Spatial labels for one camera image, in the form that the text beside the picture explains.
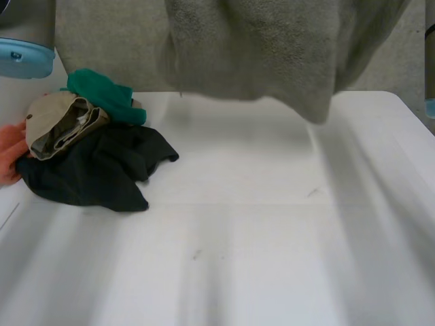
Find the gray fleece blanket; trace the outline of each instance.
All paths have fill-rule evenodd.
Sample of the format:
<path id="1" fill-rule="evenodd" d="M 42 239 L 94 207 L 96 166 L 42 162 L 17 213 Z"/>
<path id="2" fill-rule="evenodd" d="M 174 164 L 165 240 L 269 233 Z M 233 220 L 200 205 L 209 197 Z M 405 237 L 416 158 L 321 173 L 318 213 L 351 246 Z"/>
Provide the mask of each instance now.
<path id="1" fill-rule="evenodd" d="M 326 121 L 410 0 L 165 0 L 159 71 L 180 92 L 274 97 Z"/>

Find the orange cloth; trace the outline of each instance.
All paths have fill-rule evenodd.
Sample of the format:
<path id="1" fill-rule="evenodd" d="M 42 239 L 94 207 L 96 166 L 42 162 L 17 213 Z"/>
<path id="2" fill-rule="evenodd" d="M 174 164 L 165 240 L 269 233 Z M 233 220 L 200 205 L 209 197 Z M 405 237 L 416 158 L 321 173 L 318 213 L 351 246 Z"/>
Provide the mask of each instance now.
<path id="1" fill-rule="evenodd" d="M 12 185 L 21 179 L 15 161 L 28 151 L 26 121 L 0 128 L 0 185 Z"/>

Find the gray wall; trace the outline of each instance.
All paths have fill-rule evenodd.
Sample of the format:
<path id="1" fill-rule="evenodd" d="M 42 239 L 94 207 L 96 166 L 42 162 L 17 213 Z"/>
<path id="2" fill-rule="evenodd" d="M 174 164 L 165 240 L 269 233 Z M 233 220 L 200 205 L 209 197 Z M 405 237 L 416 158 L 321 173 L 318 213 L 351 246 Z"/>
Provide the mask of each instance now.
<path id="1" fill-rule="evenodd" d="M 435 132 L 435 123 L 426 117 L 424 109 L 424 33 L 425 0 L 413 0 L 351 89 L 386 90 L 397 94 Z"/>

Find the green cloth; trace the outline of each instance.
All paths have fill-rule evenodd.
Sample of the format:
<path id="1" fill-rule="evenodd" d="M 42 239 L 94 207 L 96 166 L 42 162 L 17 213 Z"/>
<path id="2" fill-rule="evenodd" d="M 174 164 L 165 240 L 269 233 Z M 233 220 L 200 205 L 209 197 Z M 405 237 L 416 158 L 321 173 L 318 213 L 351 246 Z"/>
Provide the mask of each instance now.
<path id="1" fill-rule="evenodd" d="M 67 89 L 102 108 L 112 122 L 140 126 L 145 123 L 144 109 L 131 107 L 133 89 L 116 85 L 108 77 L 90 69 L 80 69 L 68 75 Z"/>

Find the folded clothing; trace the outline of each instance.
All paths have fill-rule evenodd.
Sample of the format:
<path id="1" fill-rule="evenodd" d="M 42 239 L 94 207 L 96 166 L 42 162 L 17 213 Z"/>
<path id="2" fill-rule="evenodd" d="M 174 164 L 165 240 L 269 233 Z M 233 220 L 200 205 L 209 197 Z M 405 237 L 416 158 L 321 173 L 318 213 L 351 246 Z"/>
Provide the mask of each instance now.
<path id="1" fill-rule="evenodd" d="M 29 151 L 26 144 L 26 122 L 0 128 L 0 185 L 12 185 L 21 179 L 15 162 Z"/>
<path id="2" fill-rule="evenodd" d="M 104 109 L 113 122 L 143 125 L 147 113 L 132 107 L 133 89 L 115 85 L 108 77 L 90 69 L 79 69 L 68 75 L 70 92 L 87 98 L 93 105 Z"/>
<path id="3" fill-rule="evenodd" d="M 178 158 L 154 129 L 109 124 L 76 143 L 65 155 L 46 161 L 21 158 L 16 168 L 42 198 L 135 212 L 148 208 L 135 182 L 148 180 L 159 162 Z"/>
<path id="4" fill-rule="evenodd" d="M 274 97 L 323 123 L 410 0 L 166 0 L 159 70 L 180 92 Z"/>
<path id="5" fill-rule="evenodd" d="M 27 115 L 26 142 L 33 156 L 48 160 L 109 123 L 102 108 L 69 91 L 55 92 L 33 101 Z"/>

